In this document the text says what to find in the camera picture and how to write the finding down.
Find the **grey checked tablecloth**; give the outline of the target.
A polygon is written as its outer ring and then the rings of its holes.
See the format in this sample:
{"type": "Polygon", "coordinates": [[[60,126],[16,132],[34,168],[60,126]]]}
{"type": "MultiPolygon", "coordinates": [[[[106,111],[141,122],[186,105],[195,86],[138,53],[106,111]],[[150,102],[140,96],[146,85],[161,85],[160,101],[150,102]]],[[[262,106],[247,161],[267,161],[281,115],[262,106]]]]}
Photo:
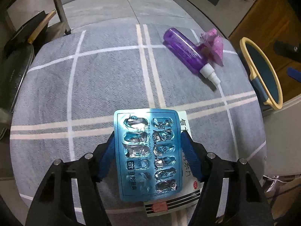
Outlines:
{"type": "Polygon", "coordinates": [[[260,185],[266,137],[256,92],[232,45],[220,85],[193,74],[164,44],[166,26],[121,25],[45,44],[16,100],[12,166],[30,205],[26,225],[272,225],[260,185]],[[169,109],[204,147],[202,182],[182,150],[180,192],[120,199],[116,160],[98,178],[97,146],[117,110],[169,109]]]}

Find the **metal shelf rack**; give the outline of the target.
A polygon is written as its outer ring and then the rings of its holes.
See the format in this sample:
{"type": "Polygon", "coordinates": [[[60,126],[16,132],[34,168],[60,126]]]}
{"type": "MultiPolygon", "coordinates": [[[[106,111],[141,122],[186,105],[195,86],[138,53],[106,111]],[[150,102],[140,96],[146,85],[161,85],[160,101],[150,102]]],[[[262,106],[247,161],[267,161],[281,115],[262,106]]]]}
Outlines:
{"type": "Polygon", "coordinates": [[[64,33],[66,35],[70,35],[71,34],[71,28],[68,24],[68,21],[67,21],[64,9],[63,9],[62,2],[61,2],[61,0],[53,0],[53,1],[54,1],[54,5],[55,5],[55,8],[56,8],[59,20],[64,25],[64,33]]]}

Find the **wooden tall cupboard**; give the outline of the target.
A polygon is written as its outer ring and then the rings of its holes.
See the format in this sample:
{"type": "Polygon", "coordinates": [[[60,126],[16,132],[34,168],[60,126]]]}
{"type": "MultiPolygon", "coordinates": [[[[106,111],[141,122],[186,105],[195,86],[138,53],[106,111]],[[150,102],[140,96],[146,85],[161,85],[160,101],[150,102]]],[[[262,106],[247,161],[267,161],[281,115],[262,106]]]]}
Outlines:
{"type": "Polygon", "coordinates": [[[274,51],[274,43],[300,44],[300,21],[287,0],[256,0],[251,9],[229,36],[236,50],[239,41],[247,37],[263,50],[279,78],[284,101],[300,94],[300,83],[289,77],[287,68],[300,71],[300,63],[280,56],[274,51]]]}

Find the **pink crumpled wrapper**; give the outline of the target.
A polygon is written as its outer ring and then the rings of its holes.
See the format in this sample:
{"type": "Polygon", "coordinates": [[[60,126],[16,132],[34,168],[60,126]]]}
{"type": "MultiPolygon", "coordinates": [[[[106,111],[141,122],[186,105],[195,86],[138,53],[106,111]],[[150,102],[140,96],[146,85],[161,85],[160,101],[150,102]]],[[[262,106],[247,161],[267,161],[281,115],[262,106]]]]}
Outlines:
{"type": "Polygon", "coordinates": [[[198,48],[209,61],[223,66],[223,40],[221,36],[218,35],[217,29],[211,29],[201,33],[198,48]]]}

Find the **teal and yellow trash bin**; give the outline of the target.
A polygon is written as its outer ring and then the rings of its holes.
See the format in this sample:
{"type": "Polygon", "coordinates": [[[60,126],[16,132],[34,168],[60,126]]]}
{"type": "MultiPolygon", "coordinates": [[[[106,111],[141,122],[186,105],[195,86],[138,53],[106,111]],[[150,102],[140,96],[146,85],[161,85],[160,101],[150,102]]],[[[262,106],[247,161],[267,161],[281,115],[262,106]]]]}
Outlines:
{"type": "Polygon", "coordinates": [[[281,84],[274,67],[256,43],[247,37],[239,42],[239,57],[256,92],[262,111],[283,107],[281,84]]]}

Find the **blue pill blister pack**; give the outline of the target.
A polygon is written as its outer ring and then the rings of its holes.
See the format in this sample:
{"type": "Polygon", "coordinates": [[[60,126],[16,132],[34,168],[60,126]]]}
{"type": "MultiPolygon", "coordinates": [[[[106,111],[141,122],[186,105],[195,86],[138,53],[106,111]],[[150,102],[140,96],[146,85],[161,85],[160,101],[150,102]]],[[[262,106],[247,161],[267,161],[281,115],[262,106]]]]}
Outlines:
{"type": "Polygon", "coordinates": [[[147,202],[183,185],[181,125],[169,109],[117,110],[113,117],[120,199],[147,202]]]}

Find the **purple spray bottle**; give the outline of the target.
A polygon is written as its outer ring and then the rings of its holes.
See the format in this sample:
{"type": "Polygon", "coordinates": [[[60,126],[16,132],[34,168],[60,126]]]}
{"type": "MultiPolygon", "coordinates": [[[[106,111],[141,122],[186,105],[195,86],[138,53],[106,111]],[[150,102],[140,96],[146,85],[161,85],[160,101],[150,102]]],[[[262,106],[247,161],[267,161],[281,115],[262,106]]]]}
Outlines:
{"type": "Polygon", "coordinates": [[[220,79],[211,65],[211,61],[195,45],[176,28],[168,29],[163,36],[163,44],[195,75],[202,75],[215,87],[220,85],[220,79]]]}

